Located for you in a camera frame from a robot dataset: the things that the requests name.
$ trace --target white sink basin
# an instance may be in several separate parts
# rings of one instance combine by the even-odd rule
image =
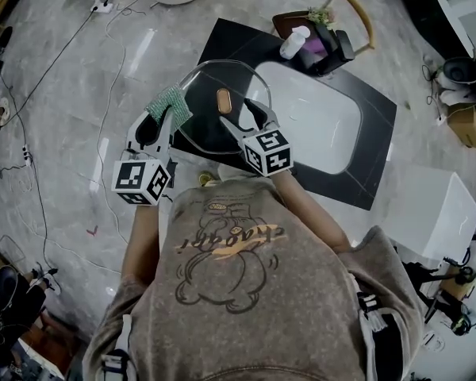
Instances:
[[[275,62],[260,64],[257,71],[271,90],[271,108],[282,133],[293,146],[294,160],[329,174],[339,174],[351,162],[362,120],[354,100]],[[268,103],[263,84],[252,78],[247,98]],[[244,105],[240,126],[254,127]]]

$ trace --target floor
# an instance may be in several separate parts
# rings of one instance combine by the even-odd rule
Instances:
[[[93,1],[20,0],[8,20],[14,32],[2,73],[19,105],[88,17]],[[113,0],[120,7],[132,1]],[[101,143],[109,141],[106,186],[127,129],[157,92],[195,66],[218,17],[270,31],[272,15],[323,1],[196,0],[184,6],[157,5],[150,10],[154,0],[139,0],[133,6],[135,12],[117,17],[109,33],[124,44],[127,55],[102,130]],[[346,68],[396,102],[398,112],[390,161],[372,211],[315,196],[353,241],[361,240],[386,215],[389,200],[401,189],[402,171],[408,163],[457,171],[476,195],[476,151],[463,147],[446,125],[436,126],[436,109],[425,101],[429,86],[421,74],[422,57],[440,58],[414,29],[400,0],[360,1],[374,22],[378,48],[363,53]],[[338,26],[348,31],[353,44],[363,43],[365,31],[351,9],[337,2],[336,12]],[[85,337],[98,325],[117,289],[119,275],[59,246],[116,271],[126,247],[117,235],[102,186],[95,190],[99,126],[122,56],[121,46],[105,33],[110,18],[105,14],[92,16],[21,112],[48,223],[45,253],[59,268],[57,278],[63,288],[59,297],[48,297],[48,308],[77,325]],[[7,91],[0,82],[2,95]],[[0,132],[0,166],[23,164],[22,145],[16,117]],[[183,154],[178,161],[176,192],[195,186],[201,169],[216,167]],[[22,169],[5,171],[0,179],[0,238],[10,237],[0,242],[0,249],[17,260],[21,252],[13,241],[17,243],[25,256],[19,263],[24,269],[43,261],[44,223],[36,188],[29,190],[31,178],[32,171]],[[170,207],[165,202],[161,205],[162,231]],[[113,194],[109,194],[109,204],[117,213],[121,234],[128,238],[134,209]]]

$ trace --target cartoon print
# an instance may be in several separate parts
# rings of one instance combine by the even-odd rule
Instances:
[[[208,202],[194,239],[185,239],[178,253],[192,250],[177,276],[182,281],[175,297],[183,305],[209,303],[225,306],[231,314],[248,312],[267,284],[267,270],[277,269],[278,257],[258,248],[286,238],[284,228],[268,225],[250,214],[244,202]]]

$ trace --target marble floor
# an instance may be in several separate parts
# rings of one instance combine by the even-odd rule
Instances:
[[[7,21],[14,32],[2,72],[19,106],[88,17],[93,1],[20,0]],[[132,1],[113,0],[120,7]],[[102,129],[101,142],[108,143],[106,186],[130,124],[156,93],[195,66],[219,17],[270,31],[274,14],[323,1],[196,0],[183,6],[157,5],[150,10],[154,0],[139,0],[134,12],[117,17],[109,33],[126,47],[126,58]],[[476,195],[476,151],[463,147],[446,125],[436,126],[436,109],[425,102],[429,86],[421,74],[422,57],[440,58],[417,33],[400,0],[360,1],[374,22],[378,47],[346,68],[396,102],[398,112],[390,161],[372,211],[315,196],[354,241],[386,215],[389,200],[401,190],[402,171],[408,163],[456,171]],[[336,12],[339,27],[347,30],[353,44],[363,43],[365,30],[351,9],[337,1]],[[106,36],[109,20],[109,15],[92,16],[21,112],[48,224],[45,254],[59,268],[57,277],[63,288],[59,297],[48,296],[48,308],[77,325],[85,338],[99,323],[117,289],[119,275],[59,246],[115,271],[120,270],[126,247],[106,207],[102,185],[95,190],[99,127],[122,56],[120,44]],[[3,95],[7,96],[7,90],[0,81],[0,97]],[[0,167],[23,164],[22,145],[16,117],[0,132]],[[196,157],[178,155],[176,192],[196,186],[201,169],[216,168]],[[17,243],[24,254],[19,263],[24,269],[43,261],[44,223],[36,188],[29,190],[31,179],[28,169],[5,171],[0,179],[0,238],[6,234]],[[161,205],[162,231],[170,207],[165,202]],[[127,238],[134,209],[112,194],[109,204],[117,213],[121,234]],[[21,252],[11,239],[3,239],[0,249],[18,259]]]

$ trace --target cardboard box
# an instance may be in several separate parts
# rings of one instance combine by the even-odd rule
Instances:
[[[447,123],[467,146],[476,148],[476,104],[460,103],[450,106]]]

